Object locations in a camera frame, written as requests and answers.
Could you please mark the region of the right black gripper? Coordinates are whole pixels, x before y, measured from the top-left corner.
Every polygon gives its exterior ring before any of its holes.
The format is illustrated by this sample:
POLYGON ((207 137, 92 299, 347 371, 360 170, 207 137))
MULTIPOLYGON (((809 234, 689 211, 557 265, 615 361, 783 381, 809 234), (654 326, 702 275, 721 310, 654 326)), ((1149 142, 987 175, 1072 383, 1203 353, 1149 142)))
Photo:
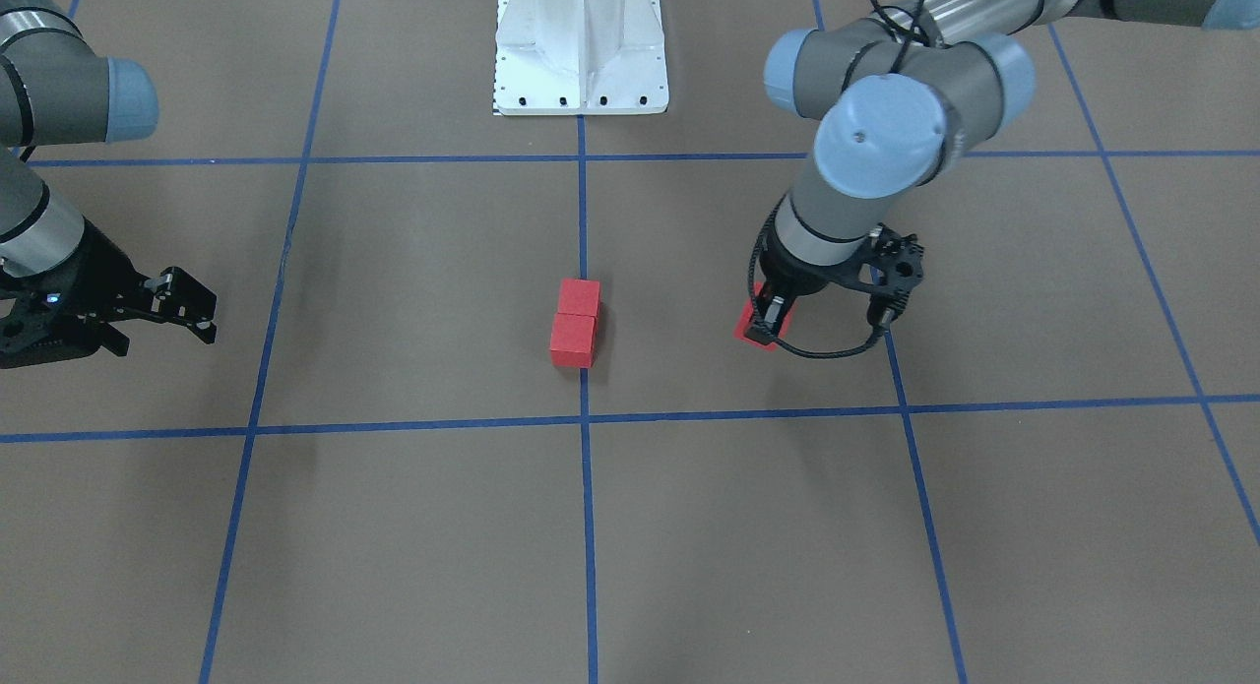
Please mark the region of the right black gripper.
POLYGON ((141 317, 171 324, 198 340, 217 339, 217 296, 185 270, 169 267, 152 278, 132 267, 93 223, 71 257, 42 275, 18 278, 3 267, 1 367, 35 367, 94 355, 107 348, 126 355, 129 339, 111 328, 140 299, 141 317))

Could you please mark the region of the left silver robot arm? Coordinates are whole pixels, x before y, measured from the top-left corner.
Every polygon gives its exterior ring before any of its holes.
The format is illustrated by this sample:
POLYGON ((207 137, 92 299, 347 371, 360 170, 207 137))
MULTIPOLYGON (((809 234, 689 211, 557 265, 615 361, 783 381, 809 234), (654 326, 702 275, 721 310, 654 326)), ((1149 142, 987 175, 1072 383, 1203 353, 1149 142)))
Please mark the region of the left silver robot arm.
POLYGON ((866 294, 881 343, 924 277, 924 249, 886 217, 900 197, 995 137, 1034 100, 1036 71, 1014 34, 1066 19, 1203 30, 1257 26, 1257 0, 869 0, 832 31, 788 31, 762 83, 779 108, 818 123, 791 186, 759 231, 740 335, 788 346, 793 304, 827 286, 866 294))

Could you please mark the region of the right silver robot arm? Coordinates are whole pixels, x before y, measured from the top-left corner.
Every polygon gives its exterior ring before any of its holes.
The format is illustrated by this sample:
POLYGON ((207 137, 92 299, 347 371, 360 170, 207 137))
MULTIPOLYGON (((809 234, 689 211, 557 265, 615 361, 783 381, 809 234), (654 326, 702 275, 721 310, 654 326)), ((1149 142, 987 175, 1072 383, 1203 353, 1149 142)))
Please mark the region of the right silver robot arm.
POLYGON ((184 270, 147 277, 29 168, 37 149, 152 135, 158 92, 139 62, 98 55, 53 0, 1 0, 1 364, 129 351, 118 324, 171 324, 215 343, 215 294, 184 270))

